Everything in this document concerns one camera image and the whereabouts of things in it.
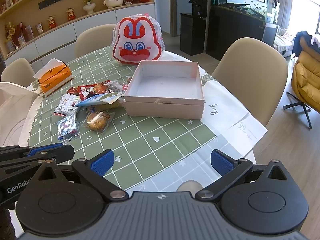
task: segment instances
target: rabbit-shaped bag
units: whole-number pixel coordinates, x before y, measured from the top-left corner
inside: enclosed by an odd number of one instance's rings
[[[145,15],[123,18],[113,30],[113,57],[123,64],[158,60],[164,51],[159,23]]]

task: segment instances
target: white cabinet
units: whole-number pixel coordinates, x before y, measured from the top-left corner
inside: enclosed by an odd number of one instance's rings
[[[75,42],[72,44],[69,44],[68,46],[65,46],[61,49],[58,49],[50,54],[48,54],[47,56],[43,57],[42,63],[43,65],[47,64],[50,60],[52,60],[53,58],[56,58],[58,60],[63,61],[64,63],[68,63],[71,60],[75,59]]]
[[[40,56],[77,39],[73,24],[59,28],[35,41]]]
[[[75,22],[73,25],[75,27],[76,35],[79,37],[81,33],[92,27],[96,27],[104,24],[116,24],[116,11],[106,12],[97,14],[86,19]]]
[[[38,59],[37,61],[31,64],[31,67],[35,73],[37,73],[43,66],[44,65],[41,59]]]
[[[117,22],[119,22],[122,18],[135,15],[135,14],[145,14],[148,13],[152,18],[156,18],[155,5],[154,4],[145,4],[132,6],[127,8],[122,8],[116,10]]]
[[[13,54],[11,57],[9,57],[5,61],[5,64],[8,66],[10,63],[21,57],[24,57],[28,62],[31,62],[32,60],[35,60],[37,57],[39,57],[39,53],[34,42],[28,44],[27,46],[23,47],[21,50]]]

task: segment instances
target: white vase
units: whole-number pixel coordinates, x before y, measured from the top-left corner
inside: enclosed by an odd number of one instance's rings
[[[85,5],[83,9],[87,12],[87,14],[92,14],[95,6],[95,3],[87,2],[87,5]]]

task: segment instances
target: gray curtain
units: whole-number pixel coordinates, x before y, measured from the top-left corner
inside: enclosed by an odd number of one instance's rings
[[[279,16],[277,24],[287,29],[291,15],[292,0],[277,0],[280,3]]]

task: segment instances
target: blue cartoon eye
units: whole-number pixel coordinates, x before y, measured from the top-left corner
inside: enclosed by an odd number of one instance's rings
[[[142,41],[139,41],[139,42],[136,44],[136,49],[137,49],[137,50],[144,49],[144,43],[143,43]]]
[[[133,49],[133,46],[132,46],[132,43],[127,41],[125,44],[124,44],[124,48],[127,49],[127,50],[132,50]]]

